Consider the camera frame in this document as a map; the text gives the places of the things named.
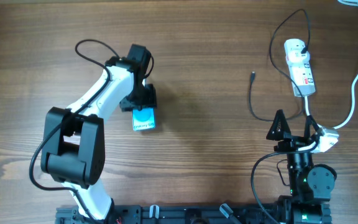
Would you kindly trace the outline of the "white power strip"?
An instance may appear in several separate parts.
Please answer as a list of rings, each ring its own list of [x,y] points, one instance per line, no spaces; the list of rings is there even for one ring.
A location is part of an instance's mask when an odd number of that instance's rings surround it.
[[[305,43],[300,39],[288,39],[284,43],[285,60],[288,65],[293,92],[296,97],[309,96],[315,91],[314,78],[310,66],[310,53],[306,51]]]

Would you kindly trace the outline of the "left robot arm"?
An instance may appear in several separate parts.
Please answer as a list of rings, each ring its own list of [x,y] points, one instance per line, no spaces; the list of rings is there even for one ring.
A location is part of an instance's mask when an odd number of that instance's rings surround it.
[[[105,163],[104,124],[119,107],[132,113],[134,131],[155,128],[157,95],[148,84],[154,58],[132,45],[126,57],[102,64],[100,79],[67,108],[53,107],[45,118],[43,141],[35,152],[44,173],[71,192],[77,206],[59,209],[57,223],[122,223],[122,212],[100,179]]]

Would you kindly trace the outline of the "turquoise screen smartphone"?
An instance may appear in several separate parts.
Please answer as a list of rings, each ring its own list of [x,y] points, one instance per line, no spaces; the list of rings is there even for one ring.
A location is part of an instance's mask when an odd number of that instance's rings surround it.
[[[134,131],[143,131],[155,128],[153,108],[132,111],[132,127]]]

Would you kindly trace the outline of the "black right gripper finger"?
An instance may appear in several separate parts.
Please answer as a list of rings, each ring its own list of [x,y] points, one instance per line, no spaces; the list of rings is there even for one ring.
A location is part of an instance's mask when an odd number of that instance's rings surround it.
[[[319,129],[319,125],[314,120],[312,115],[308,115],[306,117],[306,121],[305,121],[305,129],[304,129],[304,136],[303,136],[304,138],[310,138],[311,137],[311,131],[310,131],[311,126],[313,127],[313,129],[315,131],[317,131]]]
[[[291,138],[291,131],[283,110],[277,110],[273,123],[267,133],[268,140],[284,140]]]

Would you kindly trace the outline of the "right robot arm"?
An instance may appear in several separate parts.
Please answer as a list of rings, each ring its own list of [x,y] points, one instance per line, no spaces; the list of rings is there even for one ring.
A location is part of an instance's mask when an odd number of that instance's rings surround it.
[[[326,152],[338,142],[334,129],[306,117],[302,136],[291,133],[282,110],[275,114],[266,139],[277,141],[274,151],[287,156],[290,195],[280,196],[271,216],[277,223],[332,223],[328,202],[337,173],[326,164],[314,164],[313,154]]]

